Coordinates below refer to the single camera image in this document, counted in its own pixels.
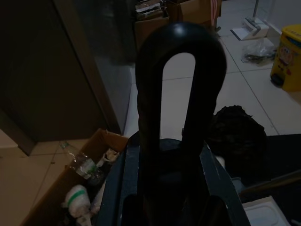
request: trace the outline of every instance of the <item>white plastic bag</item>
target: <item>white plastic bag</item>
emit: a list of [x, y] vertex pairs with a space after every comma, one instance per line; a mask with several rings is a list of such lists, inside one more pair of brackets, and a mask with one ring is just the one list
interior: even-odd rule
[[262, 38], [251, 45], [243, 46], [241, 61], [260, 64], [266, 60], [274, 60], [275, 54], [275, 46]]

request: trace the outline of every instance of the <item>yellow bin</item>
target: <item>yellow bin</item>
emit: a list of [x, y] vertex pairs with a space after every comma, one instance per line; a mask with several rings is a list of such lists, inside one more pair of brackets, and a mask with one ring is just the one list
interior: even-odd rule
[[285, 91], [301, 91], [301, 24], [282, 30], [271, 78]]

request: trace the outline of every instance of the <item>clear plastic bottle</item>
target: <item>clear plastic bottle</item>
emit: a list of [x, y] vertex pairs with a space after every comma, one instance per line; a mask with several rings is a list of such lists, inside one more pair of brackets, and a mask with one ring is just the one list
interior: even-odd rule
[[91, 185], [97, 185], [102, 181], [104, 177], [103, 172], [97, 168], [92, 159], [83, 152], [79, 152], [77, 148], [73, 147], [68, 142], [62, 142], [60, 146], [73, 157], [73, 161], [70, 163], [71, 169], [74, 169], [77, 174], [84, 179], [87, 179]]

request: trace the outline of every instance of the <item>black bag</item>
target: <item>black bag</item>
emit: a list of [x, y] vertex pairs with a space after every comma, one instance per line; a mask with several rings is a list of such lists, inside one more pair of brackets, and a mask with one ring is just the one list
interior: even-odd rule
[[206, 142], [215, 155], [225, 159], [232, 177], [250, 184], [255, 178], [267, 179], [266, 138], [264, 127], [235, 105], [213, 116]]

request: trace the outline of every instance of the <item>dark door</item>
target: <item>dark door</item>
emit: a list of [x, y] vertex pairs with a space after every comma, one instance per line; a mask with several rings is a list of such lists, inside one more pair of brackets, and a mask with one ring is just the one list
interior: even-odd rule
[[34, 141], [107, 128], [53, 4], [5, 1], [0, 17], [0, 109]]

